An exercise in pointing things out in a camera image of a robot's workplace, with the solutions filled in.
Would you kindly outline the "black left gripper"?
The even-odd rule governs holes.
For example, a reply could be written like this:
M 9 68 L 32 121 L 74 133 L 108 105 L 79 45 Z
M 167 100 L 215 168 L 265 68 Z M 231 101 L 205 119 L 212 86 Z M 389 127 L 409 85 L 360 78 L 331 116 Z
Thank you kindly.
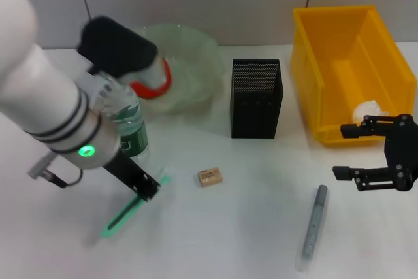
M 122 151 L 117 151 L 112 160 L 103 168 L 133 190 L 144 201 L 151 200 L 161 186 L 158 181 L 146 174 L 139 165 Z

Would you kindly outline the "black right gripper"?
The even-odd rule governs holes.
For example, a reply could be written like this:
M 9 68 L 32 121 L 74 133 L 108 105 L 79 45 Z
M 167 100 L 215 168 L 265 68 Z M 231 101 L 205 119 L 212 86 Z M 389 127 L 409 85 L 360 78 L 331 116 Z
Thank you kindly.
M 345 139 L 365 136 L 386 137 L 384 153 L 388 168 L 351 168 L 333 166 L 335 179 L 354 181 L 359 191 L 396 189 L 409 191 L 417 180 L 417 124 L 409 114 L 401 114 L 392 123 L 391 116 L 365 115 L 357 124 L 343 124 Z

